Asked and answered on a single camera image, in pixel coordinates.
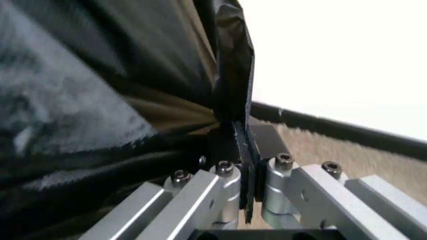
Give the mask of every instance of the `hex socket screw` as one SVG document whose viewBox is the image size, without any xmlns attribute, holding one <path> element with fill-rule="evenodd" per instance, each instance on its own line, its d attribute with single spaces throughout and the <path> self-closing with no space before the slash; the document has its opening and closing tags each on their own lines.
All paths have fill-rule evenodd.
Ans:
<svg viewBox="0 0 427 240">
<path fill-rule="evenodd" d="M 215 173 L 220 177 L 230 177 L 233 169 L 234 164 L 231 161 L 222 160 L 215 165 Z"/>
<path fill-rule="evenodd" d="M 279 153 L 274 159 L 275 166 L 283 170 L 291 170 L 294 164 L 294 158 L 288 153 Z"/>
<path fill-rule="evenodd" d="M 174 187 L 184 187 L 191 179 L 191 174 L 186 170 L 176 170 L 170 175 Z"/>
<path fill-rule="evenodd" d="M 334 161 L 325 161 L 321 164 L 321 168 L 337 180 L 340 179 L 341 173 L 343 172 L 341 166 Z"/>
</svg>

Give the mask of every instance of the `cylindrical joint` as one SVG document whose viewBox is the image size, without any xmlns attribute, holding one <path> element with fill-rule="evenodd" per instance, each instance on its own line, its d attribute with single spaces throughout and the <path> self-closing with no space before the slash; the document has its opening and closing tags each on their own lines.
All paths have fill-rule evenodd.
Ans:
<svg viewBox="0 0 427 240">
<path fill-rule="evenodd" d="M 292 164 L 292 167 L 298 168 L 298 164 Z M 276 158 L 268 161 L 266 175 L 264 199 L 262 208 L 267 209 L 273 214 L 294 214 L 297 212 L 295 207 L 282 192 L 286 184 L 287 178 L 291 176 L 292 169 L 285 170 L 282 166 L 277 165 Z"/>
<path fill-rule="evenodd" d="M 175 197 L 192 177 L 193 175 L 186 170 L 177 170 L 164 181 L 163 188 L 172 192 Z"/>
<path fill-rule="evenodd" d="M 224 197 L 227 199 L 222 211 L 220 212 L 217 224 L 230 223 L 239 218 L 240 202 L 240 184 L 241 173 L 231 162 L 220 161 L 219 164 L 210 168 L 209 172 L 215 173 L 224 179 Z"/>
<path fill-rule="evenodd" d="M 337 180 L 340 179 L 341 173 L 343 172 L 341 166 L 334 161 L 325 161 L 321 164 L 321 168 Z"/>
<path fill-rule="evenodd" d="M 279 153 L 275 157 L 275 165 L 283 170 L 291 170 L 294 159 L 288 153 Z"/>
<path fill-rule="evenodd" d="M 234 164 L 231 161 L 219 161 L 215 165 L 215 173 L 221 177 L 230 177 L 234 171 Z"/>
</svg>

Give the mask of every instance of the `metal frame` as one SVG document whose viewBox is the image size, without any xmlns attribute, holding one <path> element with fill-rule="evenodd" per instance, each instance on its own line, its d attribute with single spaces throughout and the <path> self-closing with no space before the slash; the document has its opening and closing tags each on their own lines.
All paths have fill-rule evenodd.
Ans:
<svg viewBox="0 0 427 240">
<path fill-rule="evenodd" d="M 170 192 L 145 182 L 79 239 L 134 239 L 171 199 Z"/>
</svg>

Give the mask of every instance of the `black rubber strip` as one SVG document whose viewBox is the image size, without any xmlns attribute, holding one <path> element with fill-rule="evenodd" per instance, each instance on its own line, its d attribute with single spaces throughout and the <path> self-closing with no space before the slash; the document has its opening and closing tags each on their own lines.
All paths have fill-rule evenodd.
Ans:
<svg viewBox="0 0 427 240">
<path fill-rule="evenodd" d="M 427 143 L 279 107 L 252 102 L 250 115 L 275 124 L 286 124 L 331 138 L 427 161 Z"/>
</svg>

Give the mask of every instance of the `silver metal bar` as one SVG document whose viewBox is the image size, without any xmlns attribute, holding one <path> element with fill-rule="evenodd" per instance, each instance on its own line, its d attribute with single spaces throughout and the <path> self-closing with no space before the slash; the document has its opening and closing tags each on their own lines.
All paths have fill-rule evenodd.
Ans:
<svg viewBox="0 0 427 240">
<path fill-rule="evenodd" d="M 184 240 L 210 228 L 227 200 L 223 187 L 218 175 L 199 170 L 136 239 Z"/>
<path fill-rule="evenodd" d="M 145 182 L 79 239 L 134 239 L 171 199 L 170 192 Z"/>
<path fill-rule="evenodd" d="M 301 213 L 304 227 L 334 225 L 347 239 L 407 239 L 319 165 L 292 171 L 279 187 Z"/>
<path fill-rule="evenodd" d="M 410 239 L 427 239 L 427 208 L 377 175 L 345 187 Z"/>
</svg>

